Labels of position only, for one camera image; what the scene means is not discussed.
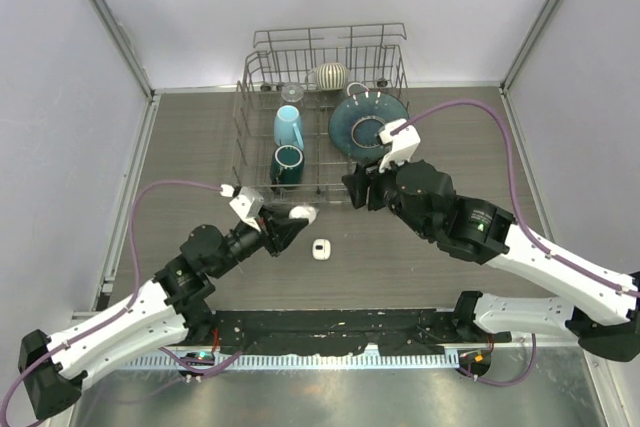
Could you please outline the white earbud charging case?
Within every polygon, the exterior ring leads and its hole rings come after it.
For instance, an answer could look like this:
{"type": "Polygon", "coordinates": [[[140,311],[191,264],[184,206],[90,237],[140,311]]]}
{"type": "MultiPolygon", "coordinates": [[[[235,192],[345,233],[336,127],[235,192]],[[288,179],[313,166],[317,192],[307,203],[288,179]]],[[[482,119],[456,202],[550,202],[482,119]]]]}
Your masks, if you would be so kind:
{"type": "Polygon", "coordinates": [[[332,245],[328,239],[315,239],[312,244],[312,257],[316,261],[327,261],[332,253],[332,245]]]}

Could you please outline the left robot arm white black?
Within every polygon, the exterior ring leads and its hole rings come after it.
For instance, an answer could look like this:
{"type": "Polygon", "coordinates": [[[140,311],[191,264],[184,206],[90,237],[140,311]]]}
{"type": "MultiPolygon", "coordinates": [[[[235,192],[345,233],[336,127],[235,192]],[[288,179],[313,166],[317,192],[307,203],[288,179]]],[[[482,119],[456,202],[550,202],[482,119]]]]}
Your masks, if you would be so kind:
{"type": "Polygon", "coordinates": [[[26,334],[20,344],[19,384],[42,422],[75,404],[116,368],[152,349],[187,341],[205,344],[214,316],[205,300],[218,279],[259,250],[281,254],[317,217],[307,205],[267,205],[228,233],[194,228],[170,260],[131,295],[71,328],[26,334]]]}

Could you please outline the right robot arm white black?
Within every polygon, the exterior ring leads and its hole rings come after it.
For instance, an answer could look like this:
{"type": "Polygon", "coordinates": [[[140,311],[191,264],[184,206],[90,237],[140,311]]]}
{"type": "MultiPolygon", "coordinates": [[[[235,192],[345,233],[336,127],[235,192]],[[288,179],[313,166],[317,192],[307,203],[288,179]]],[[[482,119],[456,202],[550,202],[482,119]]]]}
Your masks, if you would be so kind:
{"type": "Polygon", "coordinates": [[[601,267],[544,239],[486,200],[459,196],[451,177],[425,161],[343,176],[354,208],[383,208],[450,257],[515,274],[547,298],[464,292],[451,327],[465,342],[510,330],[567,336],[601,358],[639,354],[639,276],[601,267]]]}

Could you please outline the large blue ceramic plate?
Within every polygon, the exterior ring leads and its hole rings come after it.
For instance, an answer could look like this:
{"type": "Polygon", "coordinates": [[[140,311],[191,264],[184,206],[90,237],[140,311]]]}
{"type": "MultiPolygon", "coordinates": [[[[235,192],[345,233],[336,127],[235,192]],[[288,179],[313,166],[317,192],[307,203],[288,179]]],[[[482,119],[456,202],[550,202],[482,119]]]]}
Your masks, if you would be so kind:
{"type": "Polygon", "coordinates": [[[336,107],[329,120],[329,137],[347,157],[375,161],[386,153],[378,132],[389,122],[408,118],[407,108],[396,97],[379,91],[361,92],[336,107]]]}

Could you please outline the dark green mug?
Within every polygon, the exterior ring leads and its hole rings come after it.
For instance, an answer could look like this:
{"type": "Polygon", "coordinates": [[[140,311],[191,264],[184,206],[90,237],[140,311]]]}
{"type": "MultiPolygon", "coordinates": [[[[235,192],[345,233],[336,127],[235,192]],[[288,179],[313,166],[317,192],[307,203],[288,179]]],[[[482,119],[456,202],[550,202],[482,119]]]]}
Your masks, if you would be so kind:
{"type": "Polygon", "coordinates": [[[295,145],[279,146],[273,153],[270,166],[271,190],[294,188],[302,180],[305,158],[295,145]]]}

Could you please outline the white rimmed cup behind plate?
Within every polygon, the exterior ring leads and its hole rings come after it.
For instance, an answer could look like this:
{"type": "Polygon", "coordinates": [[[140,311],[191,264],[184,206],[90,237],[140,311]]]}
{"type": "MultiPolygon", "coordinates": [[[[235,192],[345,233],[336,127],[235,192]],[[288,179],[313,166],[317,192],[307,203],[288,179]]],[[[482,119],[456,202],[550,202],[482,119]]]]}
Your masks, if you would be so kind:
{"type": "Polygon", "coordinates": [[[370,89],[361,82],[351,82],[345,88],[345,95],[352,97],[361,93],[369,92],[370,89]]]}

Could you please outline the light blue mug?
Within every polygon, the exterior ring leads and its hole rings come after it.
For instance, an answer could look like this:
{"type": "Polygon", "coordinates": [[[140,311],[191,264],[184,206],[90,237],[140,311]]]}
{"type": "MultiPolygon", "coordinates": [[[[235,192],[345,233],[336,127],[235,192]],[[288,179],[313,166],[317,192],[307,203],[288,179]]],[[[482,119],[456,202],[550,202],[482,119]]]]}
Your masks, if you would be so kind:
{"type": "Polygon", "coordinates": [[[277,110],[273,129],[277,146],[293,145],[304,150],[301,115],[295,106],[283,105],[277,110]]]}

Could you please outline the striped beige ceramic jar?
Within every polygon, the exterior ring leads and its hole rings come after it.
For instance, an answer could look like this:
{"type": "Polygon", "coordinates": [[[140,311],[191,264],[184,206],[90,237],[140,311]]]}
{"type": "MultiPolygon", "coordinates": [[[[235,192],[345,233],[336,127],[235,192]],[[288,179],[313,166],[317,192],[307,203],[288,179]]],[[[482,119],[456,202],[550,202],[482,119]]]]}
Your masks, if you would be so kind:
{"type": "Polygon", "coordinates": [[[305,80],[319,91],[342,90],[348,80],[349,70],[340,62],[327,62],[307,72],[305,80]]]}

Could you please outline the small clear glass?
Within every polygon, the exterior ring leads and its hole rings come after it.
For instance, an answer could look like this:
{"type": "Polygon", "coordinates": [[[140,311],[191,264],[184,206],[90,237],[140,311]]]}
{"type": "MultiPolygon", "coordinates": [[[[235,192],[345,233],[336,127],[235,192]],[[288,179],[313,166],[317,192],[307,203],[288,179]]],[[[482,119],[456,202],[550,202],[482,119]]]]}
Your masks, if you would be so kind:
{"type": "Polygon", "coordinates": [[[280,89],[281,99],[286,104],[295,104],[304,98],[304,87],[295,82],[285,83],[280,89]]]}

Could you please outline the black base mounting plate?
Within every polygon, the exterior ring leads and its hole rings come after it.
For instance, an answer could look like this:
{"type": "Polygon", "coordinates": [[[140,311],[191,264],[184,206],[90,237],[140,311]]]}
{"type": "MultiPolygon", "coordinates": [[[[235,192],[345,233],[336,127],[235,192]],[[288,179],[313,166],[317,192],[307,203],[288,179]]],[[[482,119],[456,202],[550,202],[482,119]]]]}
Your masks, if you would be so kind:
{"type": "Polygon", "coordinates": [[[217,346],[224,354],[360,355],[373,344],[383,356],[439,354],[446,344],[508,343],[452,311],[438,309],[218,310],[186,345],[217,346]]]}

